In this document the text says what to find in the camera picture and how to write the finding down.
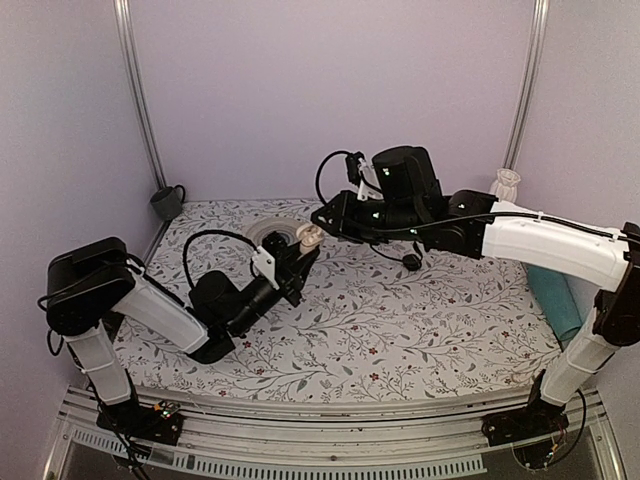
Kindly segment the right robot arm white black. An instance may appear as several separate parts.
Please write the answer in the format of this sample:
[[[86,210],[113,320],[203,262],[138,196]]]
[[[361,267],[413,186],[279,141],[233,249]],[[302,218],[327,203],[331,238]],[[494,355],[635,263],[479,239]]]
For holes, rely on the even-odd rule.
[[[564,429],[573,394],[622,347],[639,341],[639,228],[604,229],[534,212],[489,193],[443,194],[428,151],[397,146],[369,162],[377,185],[343,190],[311,215],[328,234],[354,243],[417,241],[472,259],[521,261],[598,288],[587,321],[535,378],[527,404],[487,415],[492,446]]]

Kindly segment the white earbuds charging case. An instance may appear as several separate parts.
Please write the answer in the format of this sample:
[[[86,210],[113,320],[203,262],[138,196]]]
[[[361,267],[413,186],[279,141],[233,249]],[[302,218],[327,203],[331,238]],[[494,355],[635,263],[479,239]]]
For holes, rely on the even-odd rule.
[[[307,223],[297,228],[296,238],[299,241],[300,253],[305,255],[323,243],[325,232],[319,226]]]

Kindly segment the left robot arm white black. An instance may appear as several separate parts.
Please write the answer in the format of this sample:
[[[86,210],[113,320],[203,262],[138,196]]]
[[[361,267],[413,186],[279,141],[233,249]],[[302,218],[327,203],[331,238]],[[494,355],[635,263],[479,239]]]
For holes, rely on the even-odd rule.
[[[213,364],[234,350],[234,341],[280,300],[296,307],[320,253],[318,239],[288,244],[278,233],[255,247],[255,278],[238,289],[219,270],[191,281],[189,300],[152,279],[146,267],[109,237],[55,257],[47,269],[47,293],[38,304],[49,328],[68,346],[99,403],[97,425],[123,437],[176,445],[184,422],[179,405],[143,406],[121,365],[104,321],[128,316],[164,337],[188,358]]]

